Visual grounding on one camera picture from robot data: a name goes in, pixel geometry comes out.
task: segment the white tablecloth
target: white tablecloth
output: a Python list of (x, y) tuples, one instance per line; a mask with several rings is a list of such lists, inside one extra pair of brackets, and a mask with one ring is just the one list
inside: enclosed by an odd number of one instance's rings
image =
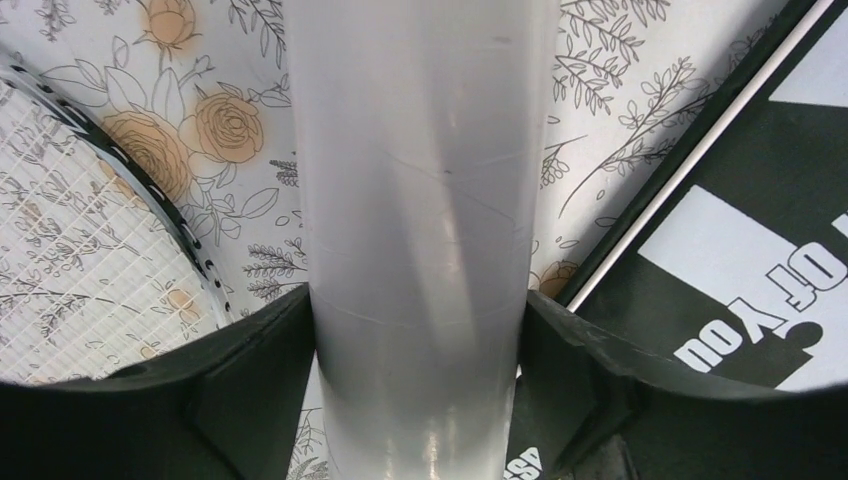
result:
[[(563, 0), (532, 288), (559, 291), (784, 3)], [(165, 182), (241, 315), (307, 279), (283, 14), (280, 0), (0, 0), (0, 44)], [(290, 479), (326, 478), (325, 458), (312, 381)]]

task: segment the translucent cylinder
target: translucent cylinder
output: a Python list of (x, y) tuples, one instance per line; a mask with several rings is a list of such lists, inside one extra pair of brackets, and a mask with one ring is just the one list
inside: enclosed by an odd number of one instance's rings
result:
[(331, 478), (501, 479), (557, 3), (285, 6)]

